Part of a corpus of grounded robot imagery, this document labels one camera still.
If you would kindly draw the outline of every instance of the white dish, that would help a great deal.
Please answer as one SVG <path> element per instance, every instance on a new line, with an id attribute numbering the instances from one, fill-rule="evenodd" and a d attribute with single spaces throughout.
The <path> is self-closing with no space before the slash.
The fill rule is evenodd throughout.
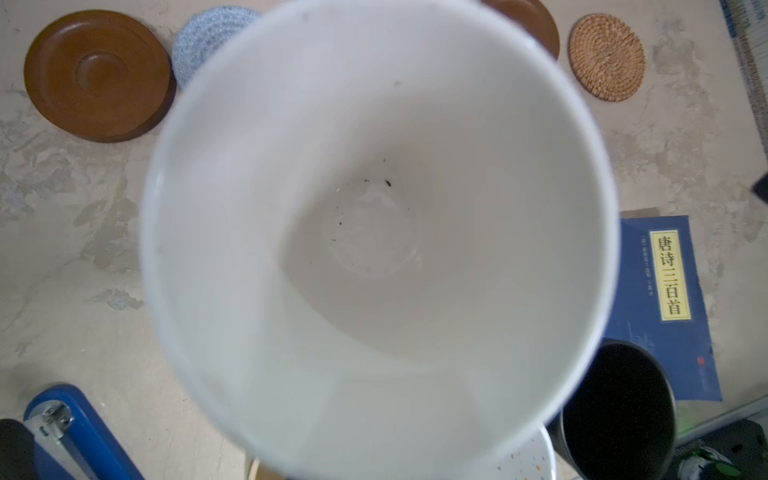
<path id="1" fill-rule="evenodd" d="M 554 449 L 543 426 L 501 461 L 487 462 L 460 480 L 555 480 Z"/>

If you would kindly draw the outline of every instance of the rattan coaster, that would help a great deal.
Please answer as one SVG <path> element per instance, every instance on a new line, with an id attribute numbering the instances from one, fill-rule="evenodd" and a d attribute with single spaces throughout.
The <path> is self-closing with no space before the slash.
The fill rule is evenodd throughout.
<path id="1" fill-rule="evenodd" d="M 579 82 L 602 100 L 626 100 L 643 81 L 640 39 L 613 15 L 593 13 L 576 22 L 568 39 L 568 58 Z"/>

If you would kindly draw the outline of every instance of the yellow title label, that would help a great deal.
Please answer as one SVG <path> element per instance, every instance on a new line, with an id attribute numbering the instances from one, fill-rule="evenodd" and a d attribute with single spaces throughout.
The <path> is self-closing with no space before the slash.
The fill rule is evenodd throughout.
<path id="1" fill-rule="evenodd" d="M 683 256 L 677 230 L 650 232 L 662 320 L 690 320 Z"/>

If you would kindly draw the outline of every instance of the black cup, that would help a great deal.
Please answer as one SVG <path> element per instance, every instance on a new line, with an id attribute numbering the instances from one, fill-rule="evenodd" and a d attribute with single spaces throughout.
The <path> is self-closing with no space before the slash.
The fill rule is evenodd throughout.
<path id="1" fill-rule="evenodd" d="M 547 429 L 554 449 L 584 480 L 658 480 L 677 431 L 672 387 L 644 349 L 605 340 Z"/>

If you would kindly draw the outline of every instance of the blue book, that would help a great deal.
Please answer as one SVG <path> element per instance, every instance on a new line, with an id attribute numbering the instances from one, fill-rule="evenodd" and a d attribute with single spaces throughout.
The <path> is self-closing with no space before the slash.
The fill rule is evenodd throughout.
<path id="1" fill-rule="evenodd" d="M 621 221 L 621 269 L 605 336 L 653 355 L 676 399 L 723 399 L 688 217 Z"/>

